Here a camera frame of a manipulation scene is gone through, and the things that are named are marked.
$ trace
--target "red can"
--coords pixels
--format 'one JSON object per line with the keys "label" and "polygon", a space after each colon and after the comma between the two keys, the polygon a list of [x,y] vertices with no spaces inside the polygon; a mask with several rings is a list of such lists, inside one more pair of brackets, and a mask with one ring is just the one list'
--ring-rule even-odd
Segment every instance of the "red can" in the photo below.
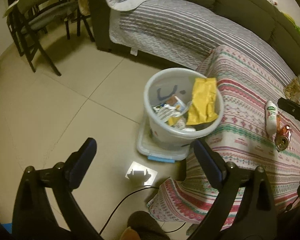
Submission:
{"label": "red can", "polygon": [[275,146],[277,147],[278,152],[285,150],[291,140],[292,129],[290,125],[284,125],[275,137]]}

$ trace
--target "trash bin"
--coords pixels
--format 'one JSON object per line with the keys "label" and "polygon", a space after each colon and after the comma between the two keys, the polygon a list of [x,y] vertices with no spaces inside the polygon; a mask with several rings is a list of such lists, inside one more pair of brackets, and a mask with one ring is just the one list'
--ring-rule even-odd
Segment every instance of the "trash bin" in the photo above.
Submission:
{"label": "trash bin", "polygon": [[178,150],[189,145],[193,140],[210,134],[220,124],[223,116],[223,98],[217,90],[215,112],[218,118],[202,125],[202,130],[184,131],[178,130],[162,122],[153,111],[152,106],[167,101],[173,94],[179,97],[185,104],[192,99],[192,87],[195,78],[206,78],[204,75],[184,68],[169,68],[152,76],[144,90],[144,107],[149,117],[149,123],[153,134],[153,140],[167,150]]}

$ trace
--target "bolt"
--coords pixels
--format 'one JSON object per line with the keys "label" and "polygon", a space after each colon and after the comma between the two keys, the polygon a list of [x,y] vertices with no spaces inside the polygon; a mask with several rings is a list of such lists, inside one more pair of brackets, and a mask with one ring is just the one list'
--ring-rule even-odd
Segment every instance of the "bolt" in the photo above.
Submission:
{"label": "bolt", "polygon": [[233,169],[235,167],[235,164],[233,162],[227,162],[227,165],[231,169]]}
{"label": "bolt", "polygon": [[28,166],[26,167],[26,172],[30,173],[31,171],[34,170],[34,167],[33,166]]}
{"label": "bolt", "polygon": [[57,168],[58,170],[60,170],[61,168],[63,168],[64,163],[63,163],[63,162],[59,162],[59,163],[57,163],[57,164],[54,165],[54,166],[55,166],[55,168]]}
{"label": "bolt", "polygon": [[261,166],[258,166],[257,171],[259,171],[260,173],[263,173],[265,171],[265,169]]}

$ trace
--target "beige floor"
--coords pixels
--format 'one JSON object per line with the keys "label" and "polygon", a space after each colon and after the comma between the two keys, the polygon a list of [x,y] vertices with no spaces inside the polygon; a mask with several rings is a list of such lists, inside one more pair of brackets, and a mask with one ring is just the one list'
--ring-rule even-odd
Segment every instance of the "beige floor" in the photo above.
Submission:
{"label": "beige floor", "polygon": [[[160,69],[136,58],[98,51],[83,30],[80,38],[71,24],[71,40],[63,25],[52,25],[41,43],[62,76],[56,76],[38,52],[33,73],[14,45],[0,57],[0,221],[10,223],[18,184],[24,168],[50,168],[65,161],[87,137],[98,143],[81,186],[73,194],[84,214],[100,230],[119,201],[140,189],[125,175],[131,163],[158,172],[153,185],[168,177],[182,179],[184,163],[148,161],[136,150],[135,141],[143,114],[142,93],[146,81]],[[152,189],[128,198],[103,232],[104,239],[117,239],[127,218],[146,210]],[[48,191],[59,224],[66,224]],[[165,231],[179,222],[160,222]],[[186,239],[185,231],[171,233]]]}

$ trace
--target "person's leg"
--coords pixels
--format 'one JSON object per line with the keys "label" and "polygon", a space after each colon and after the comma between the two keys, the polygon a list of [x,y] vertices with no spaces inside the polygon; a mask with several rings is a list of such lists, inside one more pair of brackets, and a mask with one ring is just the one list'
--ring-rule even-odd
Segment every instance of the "person's leg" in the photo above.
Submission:
{"label": "person's leg", "polygon": [[128,219],[128,227],[135,230],[141,240],[169,240],[170,238],[161,229],[157,221],[147,212],[134,212]]}

